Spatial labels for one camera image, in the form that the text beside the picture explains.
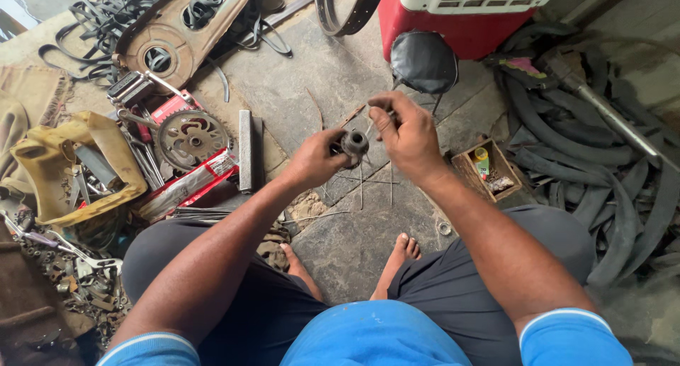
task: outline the rusty chain guard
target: rusty chain guard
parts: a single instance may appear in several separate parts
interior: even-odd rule
[[[170,54],[170,66],[155,73],[175,88],[183,88],[215,43],[225,34],[248,0],[225,0],[202,29],[191,30],[182,14],[191,0],[158,0],[120,36],[113,55],[114,64],[124,71],[146,72],[146,53],[162,48]],[[156,86],[155,93],[170,90]]]

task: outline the nut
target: nut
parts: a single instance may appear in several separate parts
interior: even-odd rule
[[[439,231],[440,234],[448,236],[451,234],[452,231],[451,224],[446,222],[439,223],[439,225],[437,226],[437,230]]]

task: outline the small wooden crate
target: small wooden crate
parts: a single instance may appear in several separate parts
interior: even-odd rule
[[[491,190],[486,186],[486,182],[481,178],[475,164],[472,162],[472,155],[479,147],[484,147],[489,153],[489,168],[496,170],[499,176],[507,176],[510,178],[510,180],[515,183],[514,186],[507,188],[496,195],[491,193]],[[482,143],[455,155],[451,159],[451,163],[460,175],[460,179],[463,180],[468,188],[472,188],[485,200],[489,200],[492,203],[496,203],[498,200],[510,196],[510,194],[522,188],[520,179],[517,178],[515,172],[510,168],[510,164],[508,164],[505,155],[503,155],[493,139],[487,139]]]

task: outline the metal ring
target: metal ring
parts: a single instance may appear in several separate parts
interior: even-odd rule
[[[439,223],[437,230],[440,234],[448,236],[451,234],[451,225],[449,223]]]
[[[356,0],[343,23],[338,23],[333,0],[315,0],[321,29],[327,35],[342,37],[359,32],[378,8],[380,0]]]

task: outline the dirt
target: dirt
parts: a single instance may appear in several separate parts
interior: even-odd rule
[[[298,218],[306,218],[311,216],[318,216],[324,214],[327,211],[327,206],[321,202],[319,195],[309,190],[300,196],[297,196],[295,200],[288,206],[288,212],[293,220]],[[314,222],[314,219],[298,221],[298,227],[302,231],[307,225]]]

